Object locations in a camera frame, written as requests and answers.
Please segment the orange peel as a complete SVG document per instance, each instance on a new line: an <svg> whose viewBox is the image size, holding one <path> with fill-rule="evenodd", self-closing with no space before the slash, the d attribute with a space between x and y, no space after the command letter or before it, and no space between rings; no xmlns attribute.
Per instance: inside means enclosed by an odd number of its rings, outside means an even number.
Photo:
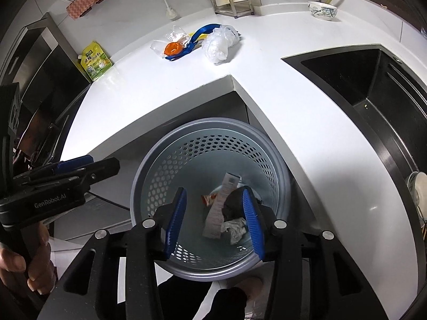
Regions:
<svg viewBox="0 0 427 320"><path fill-rule="evenodd" d="M176 56L182 52L184 49L183 45L180 42L170 42L164 48L165 56Z"/></svg>

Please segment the clear plastic packaging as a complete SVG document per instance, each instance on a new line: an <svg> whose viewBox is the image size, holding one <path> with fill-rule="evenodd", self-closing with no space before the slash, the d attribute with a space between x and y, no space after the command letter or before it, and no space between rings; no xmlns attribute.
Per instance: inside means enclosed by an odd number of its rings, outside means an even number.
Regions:
<svg viewBox="0 0 427 320"><path fill-rule="evenodd" d="M158 40L151 42L150 49L163 59L167 56L164 55L164 48L170 42L180 42L185 48L190 40L190 36L181 27L174 25L167 34L160 37Z"/></svg>

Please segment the clear plastic bag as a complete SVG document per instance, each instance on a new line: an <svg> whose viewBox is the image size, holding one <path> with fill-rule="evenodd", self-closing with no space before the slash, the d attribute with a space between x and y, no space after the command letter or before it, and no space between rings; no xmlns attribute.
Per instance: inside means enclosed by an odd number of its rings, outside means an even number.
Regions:
<svg viewBox="0 0 427 320"><path fill-rule="evenodd" d="M240 42L240 34L231 25L215 27L202 42L202 49L206 57L215 65L225 62L229 49Z"/></svg>

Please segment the printed paper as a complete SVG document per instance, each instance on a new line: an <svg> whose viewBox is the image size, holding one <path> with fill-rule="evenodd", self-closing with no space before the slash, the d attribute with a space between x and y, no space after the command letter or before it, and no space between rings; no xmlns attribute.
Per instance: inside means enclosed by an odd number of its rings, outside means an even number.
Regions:
<svg viewBox="0 0 427 320"><path fill-rule="evenodd" d="M245 218L229 220L223 222L221 226L221 233L225 233L230 239L230 244L235 245L241 241L243 236L247 233L247 222Z"/></svg>

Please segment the dark grey rag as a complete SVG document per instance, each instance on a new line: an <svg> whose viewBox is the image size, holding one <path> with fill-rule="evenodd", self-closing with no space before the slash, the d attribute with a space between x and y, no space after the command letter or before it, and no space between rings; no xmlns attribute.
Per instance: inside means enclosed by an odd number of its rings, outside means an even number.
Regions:
<svg viewBox="0 0 427 320"><path fill-rule="evenodd" d="M231 220L237 220L240 218L246 218L243 203L242 203L242 196L245 191L248 191L250 198L252 200L252 203L255 208L255 212L257 216L259 217L262 215L260 211L260 206L262 205L262 201L259 200L252 188L249 186L242 186L238 189L235 189L226 199L224 206L222 208L222 215L224 217L224 222L231 221ZM262 217L258 218L258 222L260 222L260 225L262 228L265 228L265 220Z"/></svg>

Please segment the grey perforated trash basket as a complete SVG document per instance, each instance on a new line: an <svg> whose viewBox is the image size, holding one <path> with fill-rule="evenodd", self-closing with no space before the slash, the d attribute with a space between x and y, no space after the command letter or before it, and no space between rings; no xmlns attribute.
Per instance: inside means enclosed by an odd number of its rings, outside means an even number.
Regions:
<svg viewBox="0 0 427 320"><path fill-rule="evenodd" d="M276 218L287 220L291 207L288 168L272 141L253 126L231 118L186 123L160 139L135 175L130 209L132 224L153 217L173 201L178 188L187 192L187 208L175 251L160 266L196 281L234 277L255 266L258 255L250 235L235 245L226 237L203 236L209 208L202 197L220 191L225 175L249 186Z"/></svg>

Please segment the long white receipt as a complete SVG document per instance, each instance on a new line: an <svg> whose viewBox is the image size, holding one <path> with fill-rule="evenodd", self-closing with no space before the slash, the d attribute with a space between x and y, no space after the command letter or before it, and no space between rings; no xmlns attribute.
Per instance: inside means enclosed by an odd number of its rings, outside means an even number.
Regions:
<svg viewBox="0 0 427 320"><path fill-rule="evenodd" d="M224 222L224 215L222 214L222 209L224 203L227 200L228 196L238 188L238 183L240 182L240 177L232 175L231 173L226 173L222 185L219 188L219 191L216 195L215 200L209 210L209 213L205 219L205 225L203 229L203 237L209 239L220 239L221 237L221 228Z"/></svg>

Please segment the yellow green detergent pouch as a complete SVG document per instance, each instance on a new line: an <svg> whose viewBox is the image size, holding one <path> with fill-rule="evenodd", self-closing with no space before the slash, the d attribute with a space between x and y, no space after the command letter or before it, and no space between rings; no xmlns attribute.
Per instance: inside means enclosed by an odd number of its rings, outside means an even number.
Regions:
<svg viewBox="0 0 427 320"><path fill-rule="evenodd" d="M80 65L94 82L112 68L111 59L99 43L92 41L79 55Z"/></svg>

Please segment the orange checkered dish cloth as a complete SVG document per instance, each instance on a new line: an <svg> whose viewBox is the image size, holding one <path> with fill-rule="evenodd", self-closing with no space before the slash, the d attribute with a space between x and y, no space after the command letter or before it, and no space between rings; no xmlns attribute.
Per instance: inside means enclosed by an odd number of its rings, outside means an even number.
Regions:
<svg viewBox="0 0 427 320"><path fill-rule="evenodd" d="M78 19L88 12L94 4L100 3L103 0L74 0L67 8L67 14L71 19Z"/></svg>

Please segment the black sink basin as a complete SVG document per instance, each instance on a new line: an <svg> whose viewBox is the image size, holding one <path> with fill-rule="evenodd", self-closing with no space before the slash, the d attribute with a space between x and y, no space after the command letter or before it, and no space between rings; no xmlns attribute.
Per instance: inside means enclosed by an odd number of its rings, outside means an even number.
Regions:
<svg viewBox="0 0 427 320"><path fill-rule="evenodd" d="M425 283L426 248L408 180L426 171L426 84L379 44L341 46L283 60L332 99L379 156L408 215L418 279Z"/></svg>

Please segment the blue white bottle brush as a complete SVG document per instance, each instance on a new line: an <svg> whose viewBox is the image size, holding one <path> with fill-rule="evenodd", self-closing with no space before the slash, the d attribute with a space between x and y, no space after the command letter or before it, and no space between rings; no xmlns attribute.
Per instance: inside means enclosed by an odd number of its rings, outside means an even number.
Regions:
<svg viewBox="0 0 427 320"><path fill-rule="evenodd" d="M173 8L171 8L167 0L163 0L163 2L165 3L165 6L166 6L167 17L170 20L177 20L179 18L179 15L176 13L176 11Z"/></svg>

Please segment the white patterned ceramic bowl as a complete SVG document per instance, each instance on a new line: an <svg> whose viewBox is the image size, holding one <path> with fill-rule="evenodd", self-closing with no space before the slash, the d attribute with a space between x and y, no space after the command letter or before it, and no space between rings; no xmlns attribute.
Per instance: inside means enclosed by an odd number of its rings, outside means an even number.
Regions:
<svg viewBox="0 0 427 320"><path fill-rule="evenodd" d="M333 20L338 12L337 7L323 2L308 2L308 9L314 17L327 21Z"/></svg>

